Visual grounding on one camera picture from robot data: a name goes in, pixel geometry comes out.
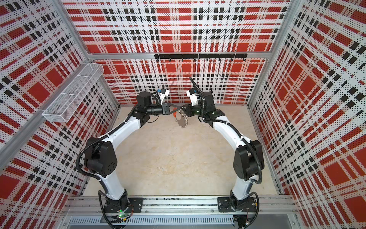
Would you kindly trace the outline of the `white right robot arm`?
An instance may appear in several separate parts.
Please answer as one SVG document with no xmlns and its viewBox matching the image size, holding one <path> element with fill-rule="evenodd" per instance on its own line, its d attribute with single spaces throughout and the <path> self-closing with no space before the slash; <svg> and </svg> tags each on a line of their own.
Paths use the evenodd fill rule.
<svg viewBox="0 0 366 229">
<path fill-rule="evenodd" d="M 229 201 L 219 207 L 220 211 L 241 212 L 250 204 L 259 207 L 258 201 L 251 192 L 253 184 L 261 184 L 262 170 L 265 167 L 263 150 L 258 140 L 252 141 L 244 136 L 227 118 L 225 113 L 217 109 L 212 92 L 198 92 L 190 89 L 186 92 L 190 104 L 183 107 L 188 117 L 198 116 L 199 121 L 209 124 L 219 132 L 234 150 L 233 168 L 236 173 L 234 187 L 230 191 Z"/>
</svg>

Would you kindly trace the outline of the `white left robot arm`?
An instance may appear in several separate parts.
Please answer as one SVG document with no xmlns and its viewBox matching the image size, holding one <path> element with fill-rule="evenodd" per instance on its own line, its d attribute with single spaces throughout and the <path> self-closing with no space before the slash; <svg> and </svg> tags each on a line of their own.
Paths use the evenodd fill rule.
<svg viewBox="0 0 366 229">
<path fill-rule="evenodd" d="M 90 138 L 85 149 L 78 155 L 77 161 L 84 159 L 88 171 L 78 167 L 78 171 L 95 178 L 103 187 L 102 194 L 112 211 L 124 212 L 130 207 L 127 190 L 122 186 L 116 173 L 118 164 L 115 150 L 134 131 L 143 127 L 151 115 L 170 115 L 182 109 L 181 106 L 165 103 L 166 89 L 154 93 L 140 92 L 137 104 L 117 127 L 98 138 Z"/>
</svg>

